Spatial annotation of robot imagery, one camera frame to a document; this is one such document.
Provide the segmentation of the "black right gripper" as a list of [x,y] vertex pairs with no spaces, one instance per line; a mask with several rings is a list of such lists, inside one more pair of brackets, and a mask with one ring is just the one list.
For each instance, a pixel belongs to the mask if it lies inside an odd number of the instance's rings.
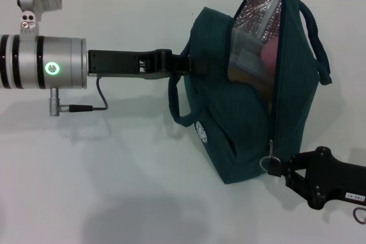
[[[305,177],[299,170],[305,170]],[[320,146],[287,160],[270,156],[267,173],[285,177],[286,187],[312,209],[322,209],[331,200],[365,206],[365,167],[339,161],[328,147]]]

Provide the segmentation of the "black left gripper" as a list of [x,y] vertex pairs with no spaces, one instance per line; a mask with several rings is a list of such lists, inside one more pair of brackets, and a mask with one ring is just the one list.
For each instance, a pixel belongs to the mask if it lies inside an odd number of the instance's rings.
[[207,75],[208,62],[182,55],[172,55],[168,49],[154,51],[88,51],[88,76],[108,78],[162,79],[174,75]]

